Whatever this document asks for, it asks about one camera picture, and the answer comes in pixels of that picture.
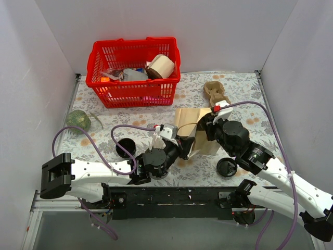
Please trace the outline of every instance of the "black bottle cap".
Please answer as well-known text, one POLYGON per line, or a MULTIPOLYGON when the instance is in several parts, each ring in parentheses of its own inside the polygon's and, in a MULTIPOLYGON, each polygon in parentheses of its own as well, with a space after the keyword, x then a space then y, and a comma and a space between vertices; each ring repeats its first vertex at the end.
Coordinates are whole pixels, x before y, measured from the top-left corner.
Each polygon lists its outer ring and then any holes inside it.
POLYGON ((216 169, 220 175, 231 177, 237 172, 237 164, 231 158, 223 158, 217 163, 216 169))

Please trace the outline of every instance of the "table surface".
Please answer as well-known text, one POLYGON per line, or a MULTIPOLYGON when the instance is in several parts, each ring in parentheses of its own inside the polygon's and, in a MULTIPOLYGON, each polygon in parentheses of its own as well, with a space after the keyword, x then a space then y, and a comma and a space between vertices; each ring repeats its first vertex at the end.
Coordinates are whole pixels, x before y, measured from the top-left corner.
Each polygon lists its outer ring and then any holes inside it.
MULTIPOLYGON (((138 107, 138 108, 105 108, 95 92, 85 84, 82 77, 76 93, 72 110, 80 109, 88 115, 95 114, 103 123, 91 117, 92 125, 89 134, 109 162, 122 161, 117 154, 115 144, 110 137, 111 129, 118 124, 133 124, 152 128, 155 124, 172 123, 177 108, 209 107, 209 101, 203 95, 203 85, 208 81, 220 81, 225 88, 225 95, 231 103, 256 101, 264 103, 260 85, 254 73, 199 72, 183 73, 177 85, 174 102, 171 106, 138 107)), ((281 153, 274 138, 270 123, 264 111, 255 105, 234 107, 230 120, 242 122, 250 131, 250 138, 274 153, 280 160, 281 153)), ((153 132, 118 128, 115 138, 130 137, 136 142, 136 155, 143 153, 151 142, 153 132)), ((101 162, 90 141, 85 135, 73 134, 69 130, 63 136, 59 153, 71 153, 73 158, 101 162)), ((238 186, 243 179, 269 186, 269 182, 238 168, 230 178, 220 176, 216 171, 217 162, 228 155, 220 148, 217 155, 196 155, 190 160, 178 159, 169 169, 163 180, 152 180, 144 186, 238 186)))

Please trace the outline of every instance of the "tape roll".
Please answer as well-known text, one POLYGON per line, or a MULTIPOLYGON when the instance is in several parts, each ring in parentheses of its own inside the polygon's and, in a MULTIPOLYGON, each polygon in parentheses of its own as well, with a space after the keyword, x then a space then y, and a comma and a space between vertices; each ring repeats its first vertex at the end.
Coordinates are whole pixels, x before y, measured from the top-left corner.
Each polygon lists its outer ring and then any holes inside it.
POLYGON ((146 67, 146 72, 150 79, 166 79, 171 75, 174 67, 175 64, 167 56, 157 55, 146 67))

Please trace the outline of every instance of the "zip tie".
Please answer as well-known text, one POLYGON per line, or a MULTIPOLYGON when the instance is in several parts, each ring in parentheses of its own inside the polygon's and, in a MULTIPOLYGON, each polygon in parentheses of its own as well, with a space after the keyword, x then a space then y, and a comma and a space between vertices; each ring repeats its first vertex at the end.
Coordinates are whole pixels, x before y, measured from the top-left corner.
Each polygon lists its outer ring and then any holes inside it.
POLYGON ((288 179, 290 179, 294 174, 295 174, 295 171, 292 171, 291 173, 289 173, 288 174, 288 179))

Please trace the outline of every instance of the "red plastic basket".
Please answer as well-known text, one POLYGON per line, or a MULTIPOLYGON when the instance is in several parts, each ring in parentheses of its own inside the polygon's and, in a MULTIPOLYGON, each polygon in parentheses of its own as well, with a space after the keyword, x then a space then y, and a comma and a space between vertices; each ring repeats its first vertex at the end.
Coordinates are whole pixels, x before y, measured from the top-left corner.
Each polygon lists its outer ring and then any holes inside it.
POLYGON ((171 105, 181 79, 180 65, 181 57, 173 37, 97 41, 89 56, 86 84, 107 108, 171 105), (104 69, 144 68, 146 61, 152 61, 158 54, 168 56, 175 63, 168 79, 101 82, 100 72, 104 69))

